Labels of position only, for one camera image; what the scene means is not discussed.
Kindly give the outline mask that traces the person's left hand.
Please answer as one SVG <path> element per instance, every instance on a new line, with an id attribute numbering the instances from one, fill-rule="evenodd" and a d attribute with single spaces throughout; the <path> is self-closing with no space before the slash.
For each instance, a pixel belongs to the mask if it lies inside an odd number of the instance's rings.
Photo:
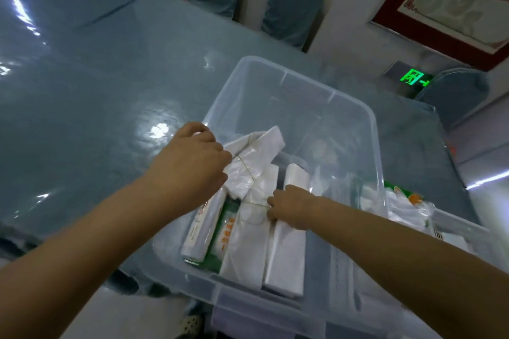
<path id="1" fill-rule="evenodd" d="M 143 183 L 164 212 L 177 218 L 204 204 L 203 184 L 224 173 L 231 161 L 206 125 L 188 122 L 153 159 Z"/>

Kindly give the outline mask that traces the person's right hand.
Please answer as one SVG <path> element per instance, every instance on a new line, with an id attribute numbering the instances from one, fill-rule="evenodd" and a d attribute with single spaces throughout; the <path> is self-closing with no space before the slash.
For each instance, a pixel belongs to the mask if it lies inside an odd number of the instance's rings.
<path id="1" fill-rule="evenodd" d="M 295 221 L 283 221 L 290 227 L 306 231 L 309 229 L 317 197 L 303 188 L 296 187 Z"/>

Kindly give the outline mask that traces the white plastic bag bundle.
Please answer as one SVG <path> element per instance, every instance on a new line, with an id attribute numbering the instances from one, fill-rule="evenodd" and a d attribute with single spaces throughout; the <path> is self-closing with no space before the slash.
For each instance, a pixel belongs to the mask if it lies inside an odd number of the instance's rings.
<path id="1" fill-rule="evenodd" d="M 270 164 L 241 201 L 219 275 L 252 290 L 261 290 L 271 221 L 267 199 L 277 188 L 279 167 Z"/>
<path id="2" fill-rule="evenodd" d="M 285 142 L 279 126 L 267 131 L 253 132 L 239 137 L 223 148 L 232 155 L 232 161 L 224 172 L 228 176 L 224 187 L 234 200 L 243 200 L 254 182 L 262 175 Z"/>

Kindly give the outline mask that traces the person's right forearm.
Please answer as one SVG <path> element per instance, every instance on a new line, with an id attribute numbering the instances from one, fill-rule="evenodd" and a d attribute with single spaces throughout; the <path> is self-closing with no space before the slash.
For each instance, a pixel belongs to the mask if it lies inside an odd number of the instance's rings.
<path id="1" fill-rule="evenodd" d="M 509 339 L 509 274 L 451 244 L 312 197 L 309 229 L 443 339 Z"/>

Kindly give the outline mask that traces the person's left forearm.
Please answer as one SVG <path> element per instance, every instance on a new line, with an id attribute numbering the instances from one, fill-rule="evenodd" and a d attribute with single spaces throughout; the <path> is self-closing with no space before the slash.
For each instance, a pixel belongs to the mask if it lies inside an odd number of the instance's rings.
<path id="1" fill-rule="evenodd" d="M 171 216 L 170 193 L 123 188 L 0 268 L 0 339 L 58 338 L 118 266 Z"/>

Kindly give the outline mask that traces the white roll pack red print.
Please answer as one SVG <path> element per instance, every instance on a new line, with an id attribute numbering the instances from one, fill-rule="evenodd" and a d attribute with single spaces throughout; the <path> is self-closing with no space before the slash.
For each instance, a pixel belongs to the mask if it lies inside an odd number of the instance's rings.
<path id="1" fill-rule="evenodd" d="M 205 260 L 226 197 L 227 191 L 220 188 L 196 211 L 181 248 L 185 261 L 199 265 Z"/>

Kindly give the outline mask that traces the green and white packet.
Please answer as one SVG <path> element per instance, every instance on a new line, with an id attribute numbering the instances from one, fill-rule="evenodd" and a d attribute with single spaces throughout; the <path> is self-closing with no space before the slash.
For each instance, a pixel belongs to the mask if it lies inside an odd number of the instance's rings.
<path id="1" fill-rule="evenodd" d="M 220 272 L 240 204 L 239 200 L 233 200 L 229 196 L 226 197 L 206 257 L 199 265 L 200 269 L 216 274 Z"/>

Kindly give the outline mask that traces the folded white plastic bag pack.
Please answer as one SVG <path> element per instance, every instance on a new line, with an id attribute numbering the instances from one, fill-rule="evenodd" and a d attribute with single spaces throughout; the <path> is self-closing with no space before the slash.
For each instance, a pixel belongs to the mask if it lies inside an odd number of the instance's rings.
<path id="1" fill-rule="evenodd" d="M 304 294 L 306 232 L 277 220 L 262 286 L 287 298 Z"/>

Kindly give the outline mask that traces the large clear plastic storage bin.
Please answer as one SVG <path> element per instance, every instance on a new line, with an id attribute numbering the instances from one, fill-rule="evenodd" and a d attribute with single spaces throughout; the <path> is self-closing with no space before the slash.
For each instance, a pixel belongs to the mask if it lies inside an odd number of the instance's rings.
<path id="1" fill-rule="evenodd" d="M 387 217 L 376 119 L 363 102 L 259 57 L 242 58 L 205 122 L 218 141 L 279 126 L 286 143 L 276 156 L 278 186 L 296 163 L 311 177 L 310 190 L 336 202 Z M 214 306 L 213 326 L 237 339 L 396 337 L 401 308 L 389 312 L 374 297 L 360 299 L 356 266 L 337 248 L 306 233 L 303 296 L 255 291 L 186 264 L 180 256 L 194 214 L 153 239 L 147 276 L 171 291 Z"/>

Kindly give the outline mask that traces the clear bag green orange print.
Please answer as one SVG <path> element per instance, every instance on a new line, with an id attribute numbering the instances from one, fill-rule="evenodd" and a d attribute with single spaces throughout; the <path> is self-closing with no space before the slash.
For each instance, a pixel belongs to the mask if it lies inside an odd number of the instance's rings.
<path id="1" fill-rule="evenodd" d="M 421 195 L 407 195 L 398 186 L 384 187 L 384 195 L 381 195 L 372 185 L 364 185 L 359 204 L 364 211 L 423 233 L 428 233 L 431 218 L 437 210 L 433 203 L 425 201 Z"/>

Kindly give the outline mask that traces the person's white shoe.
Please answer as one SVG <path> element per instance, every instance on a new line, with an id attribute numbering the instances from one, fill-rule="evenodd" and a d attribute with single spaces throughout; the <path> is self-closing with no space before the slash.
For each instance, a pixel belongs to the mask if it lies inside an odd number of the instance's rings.
<path id="1" fill-rule="evenodd" d="M 202 339 L 204 329 L 203 315 L 187 315 L 182 318 L 174 339 Z"/>

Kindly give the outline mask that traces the blue tablecloth with clear cover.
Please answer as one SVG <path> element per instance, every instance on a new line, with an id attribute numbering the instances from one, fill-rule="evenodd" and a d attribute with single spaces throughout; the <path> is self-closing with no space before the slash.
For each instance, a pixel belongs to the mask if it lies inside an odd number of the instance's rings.
<path id="1" fill-rule="evenodd" d="M 184 0 L 0 0 L 0 265 L 139 176 L 258 56 L 366 103 L 385 178 L 480 224 L 429 105 Z"/>

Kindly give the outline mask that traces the green lit exit sign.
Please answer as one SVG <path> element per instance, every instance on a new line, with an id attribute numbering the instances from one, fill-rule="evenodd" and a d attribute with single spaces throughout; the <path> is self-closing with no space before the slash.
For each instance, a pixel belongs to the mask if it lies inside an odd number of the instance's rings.
<path id="1" fill-rule="evenodd" d="M 423 72 L 418 67 L 397 60 L 385 70 L 381 77 L 391 92 L 414 99 L 430 84 L 434 76 Z"/>

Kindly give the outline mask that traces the small clear plastic bin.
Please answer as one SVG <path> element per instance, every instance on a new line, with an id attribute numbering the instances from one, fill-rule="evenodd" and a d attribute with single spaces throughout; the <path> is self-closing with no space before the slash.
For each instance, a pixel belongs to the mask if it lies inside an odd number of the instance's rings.
<path id="1" fill-rule="evenodd" d="M 372 184 L 358 184 L 353 189 L 353 205 L 359 208 L 360 192 L 364 185 Z M 412 193 L 408 190 L 403 190 L 407 195 Z M 384 195 L 384 188 L 382 188 L 380 193 L 381 195 Z M 425 234 L 475 255 L 491 265 L 509 273 L 509 259 L 504 253 L 499 242 L 491 234 L 490 230 L 485 227 L 479 226 L 437 208 L 431 218 L 428 233 Z"/>

